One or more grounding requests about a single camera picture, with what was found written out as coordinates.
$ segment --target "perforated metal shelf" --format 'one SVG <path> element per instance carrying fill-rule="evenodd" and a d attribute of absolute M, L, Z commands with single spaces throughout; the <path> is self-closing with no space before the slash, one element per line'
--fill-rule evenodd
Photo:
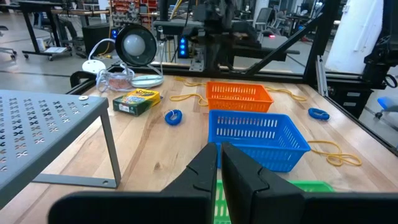
<path fill-rule="evenodd" d="M 31 181 L 116 188 L 121 175 L 107 107 L 102 97 L 0 90 L 0 209 Z M 40 174 L 99 116 L 115 179 Z"/>

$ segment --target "lamp head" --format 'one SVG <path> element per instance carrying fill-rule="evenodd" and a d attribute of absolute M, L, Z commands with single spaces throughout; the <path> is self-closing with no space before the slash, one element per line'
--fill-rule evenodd
<path fill-rule="evenodd" d="M 128 65 L 146 66 L 156 56 L 157 44 L 154 35 L 139 24 L 123 28 L 115 42 L 116 52 Z"/>

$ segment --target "lamp base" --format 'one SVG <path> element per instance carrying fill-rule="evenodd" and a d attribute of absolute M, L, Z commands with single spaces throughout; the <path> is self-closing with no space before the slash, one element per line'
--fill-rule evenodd
<path fill-rule="evenodd" d="M 160 75 L 142 75 L 134 77 L 131 80 L 131 85 L 136 88 L 150 88 L 161 85 L 164 82 L 164 78 Z"/>

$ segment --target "blue basket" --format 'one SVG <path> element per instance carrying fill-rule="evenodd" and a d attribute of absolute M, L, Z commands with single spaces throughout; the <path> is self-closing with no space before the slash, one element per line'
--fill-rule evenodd
<path fill-rule="evenodd" d="M 211 110 L 208 141 L 217 144 L 219 168 L 224 141 L 276 172 L 291 171 L 303 154 L 311 150 L 284 114 Z"/>

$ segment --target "orange basket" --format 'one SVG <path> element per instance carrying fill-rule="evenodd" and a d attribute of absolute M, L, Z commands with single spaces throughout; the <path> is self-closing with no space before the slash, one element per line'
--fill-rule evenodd
<path fill-rule="evenodd" d="M 209 110 L 267 112 L 274 100 L 257 84 L 207 82 Z"/>

